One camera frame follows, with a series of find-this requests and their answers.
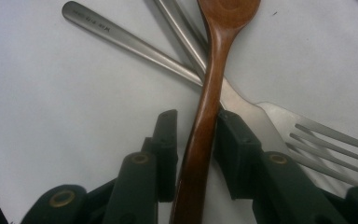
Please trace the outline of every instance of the spoon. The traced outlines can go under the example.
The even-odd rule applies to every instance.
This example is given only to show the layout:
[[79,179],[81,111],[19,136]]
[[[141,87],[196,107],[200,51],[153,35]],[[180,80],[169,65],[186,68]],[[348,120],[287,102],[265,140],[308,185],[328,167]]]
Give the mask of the spoon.
[[171,224],[200,224],[205,199],[214,126],[229,49],[253,18],[260,0],[199,0],[210,52],[199,107],[187,141],[172,203]]

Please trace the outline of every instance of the utensil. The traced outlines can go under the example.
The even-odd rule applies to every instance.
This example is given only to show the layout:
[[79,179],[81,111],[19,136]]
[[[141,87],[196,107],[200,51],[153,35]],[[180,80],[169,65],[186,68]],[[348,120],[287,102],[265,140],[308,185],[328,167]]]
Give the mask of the utensil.
[[[196,32],[192,29],[190,23],[186,20],[184,13],[181,11],[176,1],[155,0],[155,2],[166,20],[168,21],[168,23],[170,24],[170,26],[172,27],[172,29],[174,30],[178,39],[185,47],[187,55],[189,56],[191,62],[194,64],[196,71],[199,72],[199,76],[202,77],[203,72],[205,71],[206,64],[205,48],[203,47],[205,46],[205,41],[202,39],[198,39],[198,37],[200,36],[196,35]],[[239,109],[234,107],[234,105],[242,106],[244,102],[248,104],[248,102],[240,98],[240,96],[235,91],[232,91],[232,93],[235,94],[236,97],[230,95],[227,98],[225,98],[224,92],[225,91],[222,92],[221,97],[221,100],[222,102],[224,102],[224,105],[226,104],[226,102],[232,103],[232,106],[226,106],[227,110],[237,112],[237,110]],[[348,157],[355,158],[357,160],[358,154],[344,149],[343,147],[336,146],[326,141],[325,138],[322,139],[320,137],[317,137],[311,132],[315,132],[330,137],[332,139],[336,139],[340,142],[352,145],[354,147],[358,147],[357,139],[347,136],[344,133],[337,132],[310,119],[306,119],[272,103],[265,102],[258,103],[256,105],[262,107],[264,111],[267,112],[269,119],[272,120],[274,126],[278,129],[278,132],[281,135],[282,139],[285,141],[285,144],[292,149],[290,150],[290,154],[292,157],[295,155],[294,159],[297,160],[297,162],[304,164],[304,160],[301,159],[300,161],[297,157],[297,154],[295,154],[295,152],[300,152],[301,150],[303,150],[315,155],[318,158],[326,159],[328,161],[334,162],[336,164],[358,172],[358,167],[333,157],[331,153],[329,153],[328,151],[322,151],[321,148],[332,149],[336,152],[342,153]],[[246,118],[247,116],[250,116],[250,114],[253,113],[251,111],[248,111],[246,115],[241,114],[241,116],[247,123],[249,122],[248,124],[253,130],[254,126],[250,122],[250,119]],[[326,170],[319,172],[327,175]],[[352,183],[352,181],[348,181],[348,179],[340,180],[355,185],[354,183]]]
[[[62,8],[62,15],[67,20],[85,28],[93,34],[100,36],[107,41],[118,44],[122,48],[127,49],[139,56],[142,56],[153,63],[159,64],[167,68],[168,70],[173,71],[176,75],[186,77],[187,80],[191,80],[193,83],[196,83],[199,86],[201,85],[200,78],[194,72],[185,68],[184,66],[176,62],[174,59],[151,47],[135,35],[132,35],[129,32],[123,30],[116,24],[103,18],[102,16],[91,11],[90,9],[83,7],[78,3],[69,2],[65,4],[65,6]],[[92,25],[89,24],[87,18],[91,18],[92,21],[95,21],[95,24],[94,22],[92,22]],[[107,33],[106,31],[101,29],[101,27],[99,27],[98,25],[99,23],[109,27],[110,32]],[[189,30],[186,29],[187,27],[183,25],[180,27],[182,27],[181,31],[189,32]],[[184,37],[191,38],[192,35],[184,35]],[[190,46],[190,48],[191,47],[196,48],[197,45],[193,44],[192,46]],[[200,49],[201,50],[197,50],[197,53],[199,53],[199,55],[204,54],[203,49]],[[335,170],[321,165],[320,163],[309,159],[297,153],[296,151],[289,151],[266,112],[261,107],[253,105],[242,99],[234,91],[234,89],[230,86],[230,84],[225,78],[223,78],[223,87],[220,103],[223,108],[235,112],[241,116],[241,118],[247,123],[247,125],[252,129],[252,131],[262,143],[264,151],[275,150],[285,154],[290,154],[290,156],[298,163],[307,166],[312,170],[318,171],[325,175],[332,176],[351,185],[358,186],[358,182],[353,180],[349,176],[343,175]]]
[[260,0],[199,0],[208,30],[210,54],[199,107],[172,202],[171,223],[201,223],[205,190],[219,111],[223,72],[236,35],[254,17]]

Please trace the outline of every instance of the silver utensil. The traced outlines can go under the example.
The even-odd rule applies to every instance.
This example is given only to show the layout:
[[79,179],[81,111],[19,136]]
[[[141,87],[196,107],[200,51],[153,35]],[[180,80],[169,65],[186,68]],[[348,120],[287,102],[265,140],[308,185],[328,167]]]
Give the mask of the silver utensil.
[[[118,44],[124,49],[128,49],[135,54],[146,58],[149,61],[157,63],[181,77],[200,85],[198,76],[183,67],[181,64],[163,54],[157,49],[146,44],[138,37],[130,34],[124,29],[118,27],[111,21],[103,18],[90,9],[83,7],[75,2],[69,2],[62,8],[62,15],[69,21],[83,27],[84,29],[104,38],[112,43]],[[243,100],[224,80],[221,104],[225,109],[239,114],[244,121],[253,130],[262,143],[265,151],[274,150],[289,154],[298,163],[303,164],[315,171],[330,175],[336,179],[344,181],[354,186],[358,186],[358,182],[347,175],[343,175],[334,171],[320,163],[301,155],[298,152],[289,150],[273,123],[270,121],[266,112],[257,105],[252,105]]]
[[[204,76],[203,74],[205,72],[205,65],[207,63],[207,57],[205,53],[206,50],[204,48],[206,41],[204,39],[200,39],[200,35],[196,35],[197,33],[192,29],[190,23],[186,20],[184,13],[181,11],[176,1],[155,0],[155,3],[184,46],[186,53],[193,63],[196,71],[198,71],[199,76]],[[227,101],[232,101],[233,104],[237,105],[240,101],[242,102],[245,100],[240,99],[239,96],[229,96]],[[323,158],[358,172],[358,167],[337,159],[336,157],[332,156],[331,153],[320,150],[320,147],[332,149],[335,152],[339,152],[357,160],[358,154],[327,142],[326,140],[317,137],[311,132],[336,139],[354,147],[358,147],[357,139],[347,136],[344,133],[337,132],[310,119],[306,119],[272,103],[263,102],[256,105],[262,107],[264,111],[267,112],[269,119],[273,122],[275,128],[277,128],[285,144],[292,149],[290,152],[303,150],[319,158]]]

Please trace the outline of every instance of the white background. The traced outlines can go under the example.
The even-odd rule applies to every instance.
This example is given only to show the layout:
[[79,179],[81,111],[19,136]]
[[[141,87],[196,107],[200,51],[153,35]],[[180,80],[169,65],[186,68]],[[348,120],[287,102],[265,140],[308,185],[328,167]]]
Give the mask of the white background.
[[[177,109],[182,157],[200,89],[66,21],[65,1],[0,0],[0,206],[20,223],[48,189],[95,189],[140,150],[159,113]],[[153,1],[79,3],[189,65]],[[196,1],[180,1],[199,28]],[[262,1],[226,75],[269,101],[358,138],[358,1]],[[159,223],[168,223],[161,204]],[[255,223],[229,199],[213,161],[204,223]]]

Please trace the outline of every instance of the wooden spoon handle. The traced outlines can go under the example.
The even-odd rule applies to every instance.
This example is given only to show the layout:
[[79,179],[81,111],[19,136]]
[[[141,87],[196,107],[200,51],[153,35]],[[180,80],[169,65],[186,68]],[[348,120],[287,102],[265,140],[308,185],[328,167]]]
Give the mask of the wooden spoon handle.
[[200,224],[202,222],[223,72],[232,42],[225,40],[226,38],[233,37],[222,38],[219,35],[213,35],[210,38],[209,66],[179,174],[175,200],[172,204],[172,224]]

